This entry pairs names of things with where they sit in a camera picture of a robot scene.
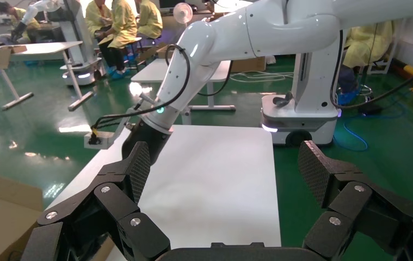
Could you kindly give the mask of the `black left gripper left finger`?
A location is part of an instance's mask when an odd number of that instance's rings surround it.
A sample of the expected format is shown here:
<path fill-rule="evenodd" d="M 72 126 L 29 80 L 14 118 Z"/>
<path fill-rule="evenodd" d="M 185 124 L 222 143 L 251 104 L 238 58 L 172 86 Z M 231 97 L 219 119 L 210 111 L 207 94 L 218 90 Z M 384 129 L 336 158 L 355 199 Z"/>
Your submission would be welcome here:
<path fill-rule="evenodd" d="M 145 142 L 104 165 L 86 188 L 38 217 L 22 260 L 90 260 L 106 239 L 126 260 L 156 260 L 168 252 L 170 240 L 138 205 L 150 167 Z"/>

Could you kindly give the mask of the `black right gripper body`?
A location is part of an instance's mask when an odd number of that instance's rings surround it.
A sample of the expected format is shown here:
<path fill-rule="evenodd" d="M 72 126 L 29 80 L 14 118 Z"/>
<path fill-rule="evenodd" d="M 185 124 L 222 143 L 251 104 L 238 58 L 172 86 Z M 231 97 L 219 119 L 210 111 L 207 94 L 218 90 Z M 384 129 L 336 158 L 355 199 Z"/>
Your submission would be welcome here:
<path fill-rule="evenodd" d="M 122 159 L 129 156 L 137 142 L 145 142 L 148 146 L 150 163 L 153 165 L 172 134 L 172 128 L 152 127 L 147 119 L 140 119 L 131 129 L 129 136 L 121 148 Z"/>

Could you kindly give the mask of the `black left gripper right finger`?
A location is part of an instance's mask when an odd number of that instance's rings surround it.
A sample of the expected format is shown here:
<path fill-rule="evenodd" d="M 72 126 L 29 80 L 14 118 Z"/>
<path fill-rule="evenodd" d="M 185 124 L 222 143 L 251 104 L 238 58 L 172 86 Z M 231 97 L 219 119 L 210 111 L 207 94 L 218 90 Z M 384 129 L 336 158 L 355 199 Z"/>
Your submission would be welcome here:
<path fill-rule="evenodd" d="M 300 144 L 298 170 L 324 209 L 306 248 L 337 260 L 362 233 L 395 260 L 413 260 L 412 200 L 375 184 L 354 164 L 327 157 L 312 141 Z"/>

